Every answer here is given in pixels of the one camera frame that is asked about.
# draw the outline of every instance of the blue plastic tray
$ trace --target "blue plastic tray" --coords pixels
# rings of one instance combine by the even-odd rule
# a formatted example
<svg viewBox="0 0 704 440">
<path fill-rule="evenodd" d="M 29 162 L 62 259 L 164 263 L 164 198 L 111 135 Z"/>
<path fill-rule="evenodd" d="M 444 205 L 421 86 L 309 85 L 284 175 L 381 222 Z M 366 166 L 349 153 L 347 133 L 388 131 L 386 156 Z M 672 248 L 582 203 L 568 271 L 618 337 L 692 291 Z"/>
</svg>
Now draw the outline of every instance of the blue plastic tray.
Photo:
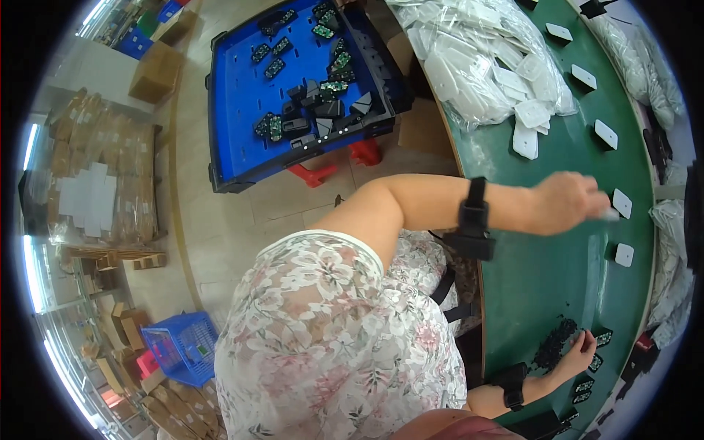
<svg viewBox="0 0 704 440">
<path fill-rule="evenodd" d="M 390 132 L 394 117 L 400 111 L 410 109 L 413 94 L 404 87 L 403 76 L 388 53 L 379 35 L 368 22 L 360 8 L 348 6 L 339 11 L 339 22 L 343 29 L 335 37 L 327 40 L 311 32 L 317 24 L 312 9 L 319 0 L 293 0 L 251 19 L 229 32 L 213 39 L 213 62 L 210 74 L 206 77 L 208 88 L 208 117 L 210 126 L 210 181 L 214 192 L 240 192 L 252 184 L 282 171 L 309 158 L 319 156 L 365 138 Z M 274 37 L 266 37 L 257 27 L 257 22 L 274 11 L 294 9 L 298 18 L 284 26 Z M 353 36 L 354 29 L 367 35 L 365 42 Z M 254 48 L 261 43 L 273 46 L 282 37 L 288 37 L 294 48 L 280 58 L 286 63 L 283 71 L 273 80 L 264 76 L 264 70 L 275 59 L 269 53 L 260 63 L 251 60 Z M 343 134 L 335 132 L 328 139 L 319 139 L 307 145 L 307 149 L 291 149 L 288 139 L 271 142 L 257 137 L 253 126 L 268 111 L 281 113 L 283 103 L 290 100 L 286 91 L 306 80 L 327 79 L 327 66 L 331 63 L 332 42 L 343 37 L 352 55 L 352 66 L 357 81 L 349 85 L 340 96 L 345 113 L 349 106 L 367 92 L 375 99 L 376 118 L 349 127 Z M 369 67 L 367 54 L 360 49 L 361 44 L 374 44 L 374 49 L 384 59 L 387 72 L 391 76 L 382 80 Z M 402 94 L 407 105 L 394 108 L 388 94 Z M 306 111 L 317 133 L 315 119 Z"/>
</svg>

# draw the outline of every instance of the red plastic stool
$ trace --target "red plastic stool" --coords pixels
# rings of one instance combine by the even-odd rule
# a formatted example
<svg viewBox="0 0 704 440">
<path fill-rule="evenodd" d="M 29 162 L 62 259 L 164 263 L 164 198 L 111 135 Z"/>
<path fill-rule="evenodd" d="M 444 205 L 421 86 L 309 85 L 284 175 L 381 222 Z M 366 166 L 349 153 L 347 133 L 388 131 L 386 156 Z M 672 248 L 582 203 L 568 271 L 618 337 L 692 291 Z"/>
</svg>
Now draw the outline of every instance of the red plastic stool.
<svg viewBox="0 0 704 440">
<path fill-rule="evenodd" d="M 288 170 L 303 179 L 304 181 L 306 181 L 306 184 L 309 188 L 315 188 L 322 185 L 321 179 L 324 179 L 327 176 L 335 173 L 337 171 L 337 166 L 328 165 L 327 167 L 321 170 L 312 171 L 305 168 L 303 165 L 298 164 L 289 167 Z"/>
<path fill-rule="evenodd" d="M 352 150 L 350 158 L 357 159 L 358 165 L 366 165 L 367 167 L 378 165 L 382 161 L 382 156 L 379 154 L 379 144 L 374 138 L 365 139 L 349 145 Z"/>
</svg>

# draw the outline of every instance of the blue plastic basket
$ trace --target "blue plastic basket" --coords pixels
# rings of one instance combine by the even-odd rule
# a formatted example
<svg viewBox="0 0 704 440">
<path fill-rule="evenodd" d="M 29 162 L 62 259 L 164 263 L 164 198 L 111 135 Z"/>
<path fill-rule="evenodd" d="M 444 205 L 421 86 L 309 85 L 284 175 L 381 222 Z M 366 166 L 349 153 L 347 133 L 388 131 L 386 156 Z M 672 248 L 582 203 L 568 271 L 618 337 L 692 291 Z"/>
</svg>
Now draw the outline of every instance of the blue plastic basket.
<svg viewBox="0 0 704 440">
<path fill-rule="evenodd" d="M 156 19 L 161 21 L 162 23 L 166 23 L 167 21 L 169 21 L 169 18 L 173 17 L 173 15 L 178 12 L 181 8 L 183 8 L 183 6 L 179 5 L 174 0 L 168 1 L 161 9 L 161 12 L 159 12 L 159 15 L 156 17 Z"/>
<path fill-rule="evenodd" d="M 166 377 L 203 386 L 215 376 L 218 333 L 206 312 L 172 316 L 143 327 L 142 334 Z"/>
</svg>

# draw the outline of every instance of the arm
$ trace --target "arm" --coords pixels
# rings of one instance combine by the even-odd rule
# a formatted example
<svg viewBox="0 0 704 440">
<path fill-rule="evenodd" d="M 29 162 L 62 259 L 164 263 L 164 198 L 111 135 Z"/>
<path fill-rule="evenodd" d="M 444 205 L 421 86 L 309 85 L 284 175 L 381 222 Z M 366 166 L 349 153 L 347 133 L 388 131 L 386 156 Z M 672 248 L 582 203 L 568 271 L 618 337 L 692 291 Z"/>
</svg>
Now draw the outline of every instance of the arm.
<svg viewBox="0 0 704 440">
<path fill-rule="evenodd" d="M 528 405 L 555 391 L 560 385 L 585 371 L 596 352 L 596 340 L 589 330 L 580 332 L 572 348 L 565 354 L 554 370 L 543 377 L 526 377 L 523 381 L 523 405 Z M 503 402 L 503 388 L 494 385 L 482 385 L 467 392 L 467 405 L 464 410 L 471 411 L 488 419 L 510 411 Z"/>
<path fill-rule="evenodd" d="M 382 177 L 361 187 L 349 200 L 311 227 L 343 232 L 371 247 L 391 264 L 401 228 L 407 230 L 457 227 L 460 203 L 470 181 L 459 177 L 401 174 Z M 556 173 L 535 188 L 487 183 L 489 227 L 550 235 L 564 232 L 610 206 L 593 177 Z"/>
</svg>

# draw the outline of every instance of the floral dress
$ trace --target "floral dress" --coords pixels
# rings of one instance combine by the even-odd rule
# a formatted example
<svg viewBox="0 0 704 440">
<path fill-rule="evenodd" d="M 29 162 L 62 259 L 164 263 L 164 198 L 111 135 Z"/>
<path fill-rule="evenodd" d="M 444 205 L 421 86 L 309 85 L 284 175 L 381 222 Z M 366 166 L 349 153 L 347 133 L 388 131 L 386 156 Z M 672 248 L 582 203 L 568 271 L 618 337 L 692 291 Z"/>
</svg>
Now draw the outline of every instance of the floral dress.
<svg viewBox="0 0 704 440">
<path fill-rule="evenodd" d="M 401 231 L 386 274 L 366 244 L 338 232 L 289 235 L 259 253 L 215 346 L 230 439 L 385 439 L 418 415 L 462 408 L 454 328 L 429 297 L 445 255 Z"/>
</svg>

